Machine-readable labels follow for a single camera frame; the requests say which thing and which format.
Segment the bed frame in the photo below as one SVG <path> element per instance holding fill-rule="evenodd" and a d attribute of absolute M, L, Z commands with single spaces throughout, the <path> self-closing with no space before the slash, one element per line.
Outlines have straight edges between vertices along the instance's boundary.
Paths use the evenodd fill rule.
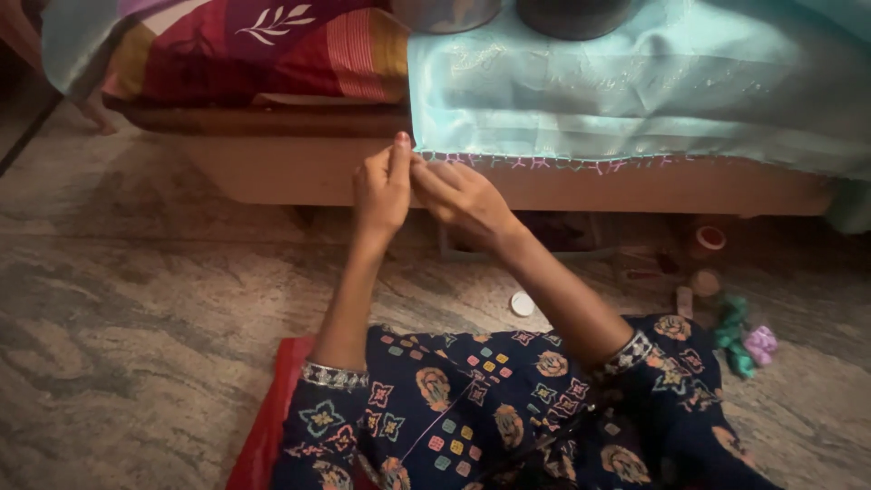
<path fill-rule="evenodd" d="M 183 110 L 107 105 L 133 124 L 163 133 L 230 198 L 257 204 L 350 206 L 354 167 L 411 127 L 408 108 L 395 105 Z M 753 160 L 670 160 L 605 174 L 555 165 L 476 169 L 514 209 L 817 215 L 834 196 L 834 179 Z"/>

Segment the floral print fabric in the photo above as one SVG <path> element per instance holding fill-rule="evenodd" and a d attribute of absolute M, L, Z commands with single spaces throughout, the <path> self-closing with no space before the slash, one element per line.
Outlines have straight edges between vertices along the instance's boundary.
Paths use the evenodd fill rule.
<path fill-rule="evenodd" d="M 776 488 L 723 416 L 707 332 L 674 315 L 626 320 L 637 335 L 594 376 L 552 333 L 374 327 L 368 387 L 298 384 L 273 487 L 350 488 L 359 462 L 391 490 Z"/>

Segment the hand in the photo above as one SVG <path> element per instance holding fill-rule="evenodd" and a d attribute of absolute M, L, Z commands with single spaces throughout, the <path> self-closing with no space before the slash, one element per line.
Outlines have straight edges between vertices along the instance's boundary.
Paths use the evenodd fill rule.
<path fill-rule="evenodd" d="M 528 233 L 499 191 L 463 163 L 413 157 L 415 195 L 435 218 L 484 251 L 500 256 L 514 238 Z"/>
<path fill-rule="evenodd" d="M 405 221 L 411 202 L 408 168 L 411 141 L 399 132 L 392 146 L 363 161 L 354 172 L 354 208 L 358 241 L 386 250 Z"/>

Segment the jar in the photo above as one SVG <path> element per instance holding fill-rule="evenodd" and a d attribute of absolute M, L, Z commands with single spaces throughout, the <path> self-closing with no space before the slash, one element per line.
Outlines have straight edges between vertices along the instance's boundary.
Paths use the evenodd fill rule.
<path fill-rule="evenodd" d="M 390 0 L 393 15 L 414 32 L 453 34 L 488 23 L 501 0 Z"/>
<path fill-rule="evenodd" d="M 544 35 L 586 41 L 617 29 L 631 0 L 517 0 L 517 15 Z"/>

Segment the person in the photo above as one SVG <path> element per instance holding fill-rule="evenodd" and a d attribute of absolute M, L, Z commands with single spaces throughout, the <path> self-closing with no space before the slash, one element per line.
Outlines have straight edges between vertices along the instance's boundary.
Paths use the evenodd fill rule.
<path fill-rule="evenodd" d="M 367 326 L 412 189 L 517 279 L 552 332 Z M 681 316 L 619 316 L 474 169 L 425 162 L 399 133 L 357 169 L 354 199 L 348 263 L 283 424 L 273 488 L 347 490 L 357 467 L 391 490 L 777 488 L 724 418 L 705 332 Z"/>

